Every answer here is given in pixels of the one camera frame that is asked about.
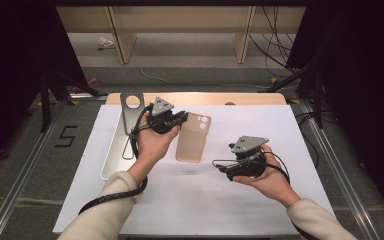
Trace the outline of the person's left hand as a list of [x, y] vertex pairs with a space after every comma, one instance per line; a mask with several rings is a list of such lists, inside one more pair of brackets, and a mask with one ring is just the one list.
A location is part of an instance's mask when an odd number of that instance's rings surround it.
[[150, 128], [142, 129], [139, 132], [138, 158], [128, 169], [128, 173], [137, 184], [142, 183], [155, 164], [166, 155], [171, 142], [179, 132], [179, 126], [173, 127], [165, 134], [159, 134]]

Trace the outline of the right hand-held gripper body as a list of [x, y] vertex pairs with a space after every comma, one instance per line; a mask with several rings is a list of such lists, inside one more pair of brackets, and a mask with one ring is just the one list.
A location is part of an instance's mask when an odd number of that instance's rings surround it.
[[235, 143], [229, 145], [231, 152], [235, 154], [236, 160], [244, 160], [243, 164], [237, 165], [239, 169], [226, 174], [230, 181], [235, 176], [258, 177], [266, 168], [266, 159], [261, 146], [269, 141], [264, 137], [241, 136]]

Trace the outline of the pink object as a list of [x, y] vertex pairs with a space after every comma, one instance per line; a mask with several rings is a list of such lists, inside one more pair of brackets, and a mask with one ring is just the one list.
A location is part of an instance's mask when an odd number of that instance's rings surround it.
[[[87, 81], [87, 84], [89, 87], [93, 88], [93, 87], [99, 86], [100, 81], [96, 77], [92, 77], [90, 80]], [[73, 86], [72, 90], [74, 93], [81, 93], [82, 92], [82, 90], [77, 86]]]

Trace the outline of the white plastic storage bin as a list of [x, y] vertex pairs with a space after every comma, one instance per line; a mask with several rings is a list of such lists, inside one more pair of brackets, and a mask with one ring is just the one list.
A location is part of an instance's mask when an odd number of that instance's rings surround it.
[[101, 178], [108, 180], [117, 171], [127, 171], [136, 161], [133, 153], [129, 133], [134, 127], [136, 119], [124, 119], [124, 112], [119, 115], [105, 161], [101, 169]]

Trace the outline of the black metal stand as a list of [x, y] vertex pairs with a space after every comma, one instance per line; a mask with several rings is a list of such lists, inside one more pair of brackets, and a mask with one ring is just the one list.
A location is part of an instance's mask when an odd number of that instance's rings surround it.
[[58, 101], [67, 101], [70, 98], [66, 85], [78, 87], [93, 97], [107, 96], [107, 93], [101, 93], [90, 87], [86, 80], [76, 80], [60, 71], [50, 70], [42, 75], [41, 79], [41, 109], [42, 109], [42, 132], [45, 132], [51, 124], [51, 110], [49, 92], [51, 92]]
[[297, 96], [299, 98], [306, 98], [309, 95], [313, 96], [315, 121], [319, 128], [323, 128], [321, 120], [321, 98], [323, 87], [321, 71], [314, 70], [312, 67], [303, 67], [286, 79], [269, 87], [266, 92], [274, 93], [297, 79], [300, 79], [300, 83], [296, 89]]

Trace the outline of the grey metal bracket stand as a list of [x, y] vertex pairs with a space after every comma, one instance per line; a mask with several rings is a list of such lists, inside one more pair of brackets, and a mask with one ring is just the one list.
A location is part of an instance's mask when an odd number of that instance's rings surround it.
[[122, 93], [120, 96], [125, 133], [129, 134], [141, 119], [145, 103], [142, 93]]

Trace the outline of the person's right hand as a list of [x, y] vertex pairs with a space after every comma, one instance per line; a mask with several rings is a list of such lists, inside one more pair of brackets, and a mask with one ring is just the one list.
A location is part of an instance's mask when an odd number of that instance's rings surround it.
[[268, 167], [259, 177], [235, 176], [233, 181], [257, 189], [269, 199], [276, 200], [289, 208], [300, 200], [286, 177], [278, 170]]

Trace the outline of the light wooden shelf unit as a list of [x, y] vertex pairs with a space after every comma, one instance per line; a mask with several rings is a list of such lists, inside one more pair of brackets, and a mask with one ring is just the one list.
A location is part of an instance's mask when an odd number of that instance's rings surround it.
[[303, 7], [59, 7], [68, 33], [110, 33], [119, 61], [129, 62], [139, 33], [228, 33], [237, 62], [246, 59], [248, 37], [272, 31], [295, 34]]

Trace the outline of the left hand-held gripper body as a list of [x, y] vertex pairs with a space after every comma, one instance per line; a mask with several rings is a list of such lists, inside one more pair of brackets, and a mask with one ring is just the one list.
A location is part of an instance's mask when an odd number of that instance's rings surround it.
[[159, 134], [168, 133], [176, 125], [173, 108], [173, 104], [156, 97], [154, 102], [148, 105], [148, 126]]

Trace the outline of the white table cover sheet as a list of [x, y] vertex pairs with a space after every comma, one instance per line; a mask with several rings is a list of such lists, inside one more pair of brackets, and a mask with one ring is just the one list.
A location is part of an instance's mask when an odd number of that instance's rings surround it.
[[120, 234], [152, 237], [273, 237], [296, 230], [283, 206], [216, 169], [230, 159], [230, 144], [242, 136], [268, 138], [285, 163], [292, 188], [329, 209], [331, 204], [288, 105], [201, 105], [194, 111], [212, 124], [199, 163], [179, 162], [173, 150], [157, 163], [148, 186]]

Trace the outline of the beige phone case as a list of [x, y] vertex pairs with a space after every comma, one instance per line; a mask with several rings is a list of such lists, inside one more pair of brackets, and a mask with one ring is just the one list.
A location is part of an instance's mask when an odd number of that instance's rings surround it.
[[180, 162], [199, 163], [211, 126], [208, 114], [189, 112], [181, 126], [175, 158]]

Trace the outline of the light wooden table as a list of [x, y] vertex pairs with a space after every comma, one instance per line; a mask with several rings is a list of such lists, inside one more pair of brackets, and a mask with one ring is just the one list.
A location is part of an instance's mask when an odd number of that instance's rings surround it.
[[146, 104], [161, 97], [173, 105], [286, 105], [280, 93], [161, 92], [144, 93]]

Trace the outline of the crumpled white paper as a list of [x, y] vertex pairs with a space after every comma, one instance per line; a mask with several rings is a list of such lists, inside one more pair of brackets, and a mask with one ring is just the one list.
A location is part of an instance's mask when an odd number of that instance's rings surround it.
[[107, 49], [114, 49], [115, 45], [111, 40], [108, 40], [104, 37], [100, 37], [98, 40], [98, 49], [99, 50], [107, 50]]

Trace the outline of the aluminium floor rail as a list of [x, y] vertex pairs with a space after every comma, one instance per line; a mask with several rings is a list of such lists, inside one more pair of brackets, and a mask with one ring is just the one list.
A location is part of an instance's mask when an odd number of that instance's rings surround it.
[[352, 212], [356, 223], [365, 240], [380, 240], [380, 235], [374, 226], [373, 220], [369, 212], [364, 207], [362, 200], [359, 198], [351, 180], [346, 175], [344, 167], [341, 165], [328, 137], [324, 130], [319, 127], [320, 120], [312, 118], [310, 126], [315, 138], [326, 158], [328, 165], [341, 189], [341, 192]]
[[23, 193], [33, 171], [39, 162], [43, 151], [52, 135], [56, 121], [66, 106], [65, 101], [59, 101], [56, 103], [50, 120], [46, 127], [41, 131], [38, 140], [36, 141], [32, 151], [30, 152], [27, 160], [25, 161], [22, 169], [20, 170], [16, 180], [14, 181], [9, 193], [3, 198], [0, 203], [0, 236], [5, 229], [15, 207], [19, 197]]

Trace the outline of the black curtain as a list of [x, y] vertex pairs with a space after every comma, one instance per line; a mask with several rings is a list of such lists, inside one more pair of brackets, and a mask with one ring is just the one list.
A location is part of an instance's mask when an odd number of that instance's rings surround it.
[[301, 68], [328, 44], [327, 97], [384, 198], [384, 0], [303, 0], [289, 64]]
[[0, 150], [47, 73], [59, 84], [86, 82], [56, 7], [34, 0], [0, 0]]

